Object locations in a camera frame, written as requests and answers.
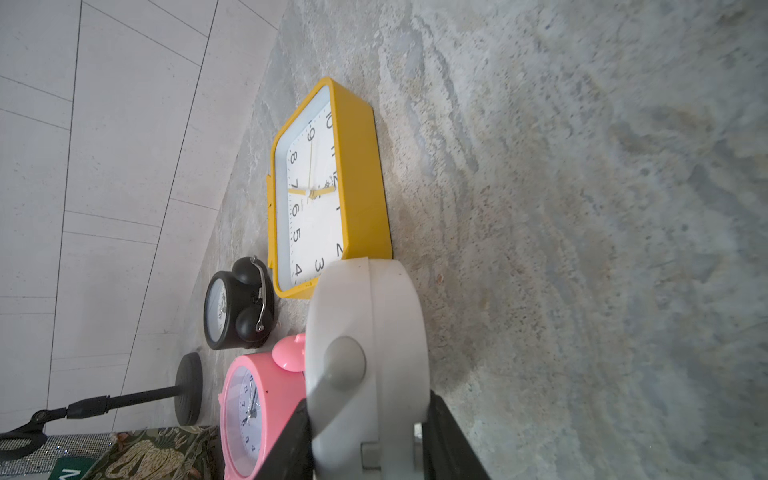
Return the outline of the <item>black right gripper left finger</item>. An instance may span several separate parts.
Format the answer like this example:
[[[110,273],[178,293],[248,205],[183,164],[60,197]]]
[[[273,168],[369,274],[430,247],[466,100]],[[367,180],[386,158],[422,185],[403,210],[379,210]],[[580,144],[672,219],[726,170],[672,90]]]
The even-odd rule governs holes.
[[[256,480],[312,480],[314,458],[307,401],[302,399],[273,445]]]

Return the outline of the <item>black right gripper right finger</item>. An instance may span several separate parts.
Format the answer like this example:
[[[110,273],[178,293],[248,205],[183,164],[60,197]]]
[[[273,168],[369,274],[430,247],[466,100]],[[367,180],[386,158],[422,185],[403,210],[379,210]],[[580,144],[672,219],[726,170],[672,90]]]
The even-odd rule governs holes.
[[[489,479],[447,404],[434,391],[430,392],[422,438],[425,479]]]

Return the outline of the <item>pink twin-bell alarm clock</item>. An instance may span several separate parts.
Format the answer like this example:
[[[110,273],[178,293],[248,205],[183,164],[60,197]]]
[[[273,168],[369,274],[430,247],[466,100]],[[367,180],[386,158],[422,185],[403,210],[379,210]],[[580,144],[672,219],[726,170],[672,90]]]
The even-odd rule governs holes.
[[[226,479],[253,479],[298,403],[306,397],[306,335],[237,357],[218,395]]]

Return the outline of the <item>white square alarm clock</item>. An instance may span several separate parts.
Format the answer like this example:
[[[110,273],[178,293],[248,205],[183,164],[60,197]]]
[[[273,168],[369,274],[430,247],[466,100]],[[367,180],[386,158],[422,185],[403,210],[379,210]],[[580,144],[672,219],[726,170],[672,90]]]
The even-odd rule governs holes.
[[[421,479],[430,371],[424,316],[397,260],[336,262],[306,322],[306,389],[319,479]]]

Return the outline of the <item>small black alarm clock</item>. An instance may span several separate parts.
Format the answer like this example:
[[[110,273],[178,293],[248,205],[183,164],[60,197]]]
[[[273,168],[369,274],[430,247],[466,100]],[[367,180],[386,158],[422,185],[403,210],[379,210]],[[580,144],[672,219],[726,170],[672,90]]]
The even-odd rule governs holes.
[[[275,326],[274,308],[266,265],[256,256],[238,259],[209,282],[203,311],[207,345],[213,350],[262,347]]]

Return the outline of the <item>yellow square alarm clock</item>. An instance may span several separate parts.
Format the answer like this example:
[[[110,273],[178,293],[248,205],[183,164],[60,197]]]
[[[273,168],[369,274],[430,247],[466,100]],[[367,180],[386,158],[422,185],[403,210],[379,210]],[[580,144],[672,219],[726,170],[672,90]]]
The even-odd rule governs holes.
[[[330,265],[393,256],[372,107],[322,78],[277,134],[266,177],[276,294],[308,300]]]

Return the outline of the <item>canvas bag with green handles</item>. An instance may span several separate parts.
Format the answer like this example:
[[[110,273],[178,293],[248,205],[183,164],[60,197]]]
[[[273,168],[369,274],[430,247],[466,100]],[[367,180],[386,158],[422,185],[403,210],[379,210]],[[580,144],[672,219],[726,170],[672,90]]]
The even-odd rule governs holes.
[[[97,459],[62,458],[51,479],[222,479],[216,426],[176,426],[118,432]]]

